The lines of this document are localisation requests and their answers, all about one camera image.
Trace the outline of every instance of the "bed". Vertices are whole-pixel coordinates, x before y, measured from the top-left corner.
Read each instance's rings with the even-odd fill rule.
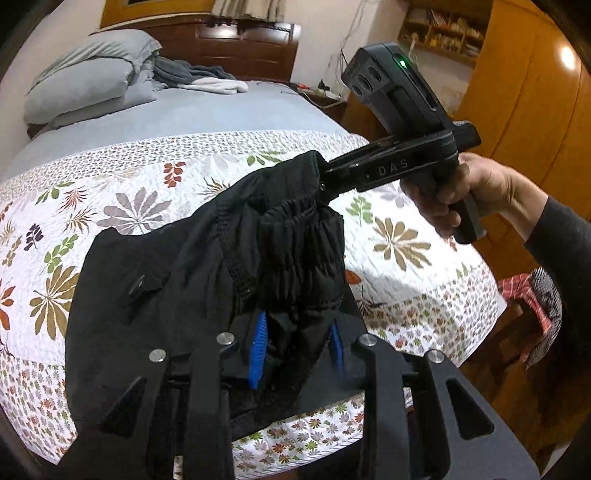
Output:
[[[184,218],[254,169],[299,153],[331,159],[366,144],[284,84],[298,26],[183,15],[134,28],[158,39],[163,56],[221,64],[250,90],[164,90],[155,102],[40,133],[4,171],[0,404],[26,447],[53,463],[76,437],[64,334],[94,237],[107,226],[138,235]],[[460,365],[504,308],[476,250],[441,240],[397,182],[331,207],[345,218],[347,281],[369,330],[417,355],[439,348]],[[277,422],[234,443],[236,476],[322,458],[362,429],[363,395]]]

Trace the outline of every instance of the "light blue bedsheet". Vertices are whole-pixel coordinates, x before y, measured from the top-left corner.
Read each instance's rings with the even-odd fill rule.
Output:
[[[158,100],[38,135],[3,172],[13,178],[58,158],[147,138],[245,130],[313,130],[346,135],[307,100],[284,85],[248,82],[237,95],[182,89],[157,93]]]

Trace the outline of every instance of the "bookshelf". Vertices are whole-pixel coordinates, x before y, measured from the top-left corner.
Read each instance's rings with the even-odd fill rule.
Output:
[[[488,19],[469,17],[462,12],[409,5],[398,35],[398,42],[475,67],[484,39]]]

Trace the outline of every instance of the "metal screw head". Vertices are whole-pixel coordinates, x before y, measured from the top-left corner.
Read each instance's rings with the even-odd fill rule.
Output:
[[[378,339],[371,333],[364,333],[359,337],[359,343],[364,346],[374,346],[376,343],[378,343]]]
[[[166,351],[162,350],[161,348],[157,348],[156,350],[152,350],[150,352],[150,361],[159,364],[160,362],[164,362],[166,359]]]
[[[234,343],[235,339],[236,339],[236,337],[234,337],[233,333],[222,332],[217,336],[216,341],[220,345],[231,345]]]
[[[439,350],[429,350],[427,358],[434,364],[441,364],[445,360],[445,355]]]

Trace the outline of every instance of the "wall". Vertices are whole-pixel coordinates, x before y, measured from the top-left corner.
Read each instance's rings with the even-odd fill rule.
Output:
[[[65,0],[27,39],[0,84],[0,170],[29,142],[25,95],[55,58],[98,28],[104,0]]]
[[[359,4],[360,0],[287,0],[285,21],[302,27],[292,75],[294,82],[316,86],[324,79],[331,89],[343,90],[336,74],[336,59]],[[365,0],[362,21],[343,50],[348,60],[359,47],[367,44],[380,4],[379,0]]]

